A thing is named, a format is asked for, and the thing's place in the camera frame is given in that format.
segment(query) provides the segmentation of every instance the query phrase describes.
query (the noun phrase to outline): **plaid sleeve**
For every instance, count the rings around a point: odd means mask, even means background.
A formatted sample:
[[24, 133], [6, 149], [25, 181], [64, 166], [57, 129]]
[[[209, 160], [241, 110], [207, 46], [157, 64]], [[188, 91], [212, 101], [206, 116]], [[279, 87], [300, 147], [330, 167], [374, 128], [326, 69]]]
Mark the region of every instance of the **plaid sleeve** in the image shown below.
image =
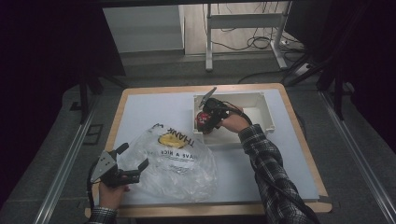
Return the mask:
[[272, 181], [297, 202], [303, 202], [283, 168], [282, 156], [278, 148], [266, 139], [260, 125], [246, 128], [239, 134], [239, 138], [255, 170], [255, 179], [268, 223], [312, 223], [293, 202], [265, 182], [264, 179]]
[[113, 224], [116, 223], [117, 210], [94, 207], [91, 211], [91, 216], [87, 224]]

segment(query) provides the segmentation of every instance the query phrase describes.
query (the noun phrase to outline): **plastic bag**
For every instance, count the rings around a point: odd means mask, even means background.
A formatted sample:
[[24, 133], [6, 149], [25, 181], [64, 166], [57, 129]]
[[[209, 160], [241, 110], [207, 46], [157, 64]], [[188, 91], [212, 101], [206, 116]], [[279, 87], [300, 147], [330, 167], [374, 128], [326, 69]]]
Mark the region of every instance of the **plastic bag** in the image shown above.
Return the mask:
[[134, 185], [145, 192], [200, 202], [216, 190], [217, 167], [212, 151], [167, 125], [156, 124], [140, 135], [119, 156], [118, 165], [123, 170], [134, 170], [145, 158], [149, 166]]

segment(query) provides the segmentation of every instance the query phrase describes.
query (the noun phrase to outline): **table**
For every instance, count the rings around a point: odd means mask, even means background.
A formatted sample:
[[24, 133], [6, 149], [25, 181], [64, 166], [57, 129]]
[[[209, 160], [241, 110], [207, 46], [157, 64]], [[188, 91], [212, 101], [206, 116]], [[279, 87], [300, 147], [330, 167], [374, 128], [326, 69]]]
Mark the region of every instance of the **table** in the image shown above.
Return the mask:
[[[315, 161], [310, 153], [309, 147], [304, 140], [303, 132], [299, 122], [293, 112], [289, 97], [281, 84], [247, 84], [247, 85], [220, 85], [218, 91], [251, 91], [251, 90], [279, 90], [283, 103], [290, 116], [293, 129], [297, 135], [298, 141], [302, 147], [305, 160], [309, 170], [314, 177], [318, 189], [319, 200], [317, 202], [306, 203], [317, 213], [330, 212], [332, 210], [331, 202], [326, 202], [328, 193], [324, 188], [320, 174], [318, 173]], [[118, 110], [116, 112], [113, 125], [107, 138], [105, 150], [113, 150], [116, 140], [117, 131], [120, 127], [120, 120], [124, 111], [124, 106], [130, 94], [155, 94], [155, 93], [174, 93], [174, 92], [202, 92], [210, 91], [212, 86], [189, 86], [189, 87], [161, 87], [161, 88], [140, 88], [127, 89], [121, 96]], [[93, 187], [93, 195], [97, 195], [97, 185]], [[86, 209], [86, 216], [90, 215], [90, 209]], [[196, 216], [227, 216], [227, 215], [262, 215], [264, 209], [261, 203], [250, 204], [183, 204], [183, 205], [139, 205], [123, 206], [119, 210], [119, 217], [196, 217]]]

